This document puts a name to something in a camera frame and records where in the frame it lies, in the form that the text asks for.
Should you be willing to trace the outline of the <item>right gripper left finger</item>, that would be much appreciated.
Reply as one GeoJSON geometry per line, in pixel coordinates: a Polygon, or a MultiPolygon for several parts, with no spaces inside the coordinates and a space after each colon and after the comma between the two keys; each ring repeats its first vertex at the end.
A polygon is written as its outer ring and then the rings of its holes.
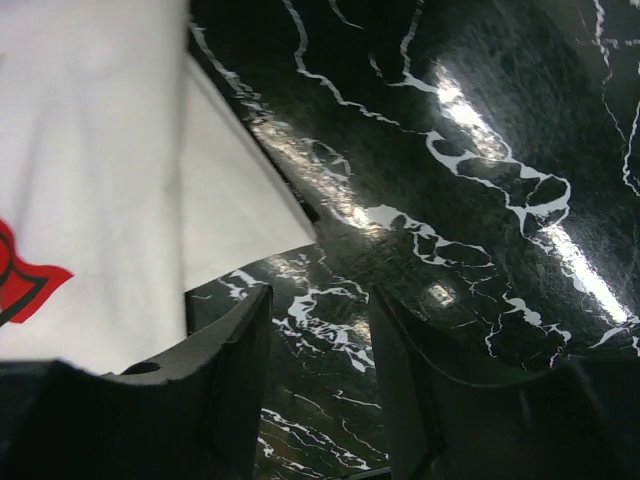
{"type": "Polygon", "coordinates": [[[249,479],[273,291],[121,374],[59,360],[1,366],[5,479],[249,479]]]}

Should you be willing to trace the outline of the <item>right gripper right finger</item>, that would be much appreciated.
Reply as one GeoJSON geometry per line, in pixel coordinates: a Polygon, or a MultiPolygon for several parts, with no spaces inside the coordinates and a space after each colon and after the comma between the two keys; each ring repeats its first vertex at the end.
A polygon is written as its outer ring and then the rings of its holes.
{"type": "Polygon", "coordinates": [[[369,301],[395,479],[635,479],[639,363],[530,373],[477,354],[382,289],[369,301]]]}

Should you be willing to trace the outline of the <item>white printed t-shirt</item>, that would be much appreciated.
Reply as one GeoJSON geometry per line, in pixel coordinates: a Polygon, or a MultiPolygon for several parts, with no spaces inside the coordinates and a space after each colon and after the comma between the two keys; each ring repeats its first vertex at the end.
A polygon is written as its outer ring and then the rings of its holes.
{"type": "Polygon", "coordinates": [[[184,295],[313,243],[187,50],[184,1],[1,5],[1,357],[102,374],[182,341],[184,295]]]}

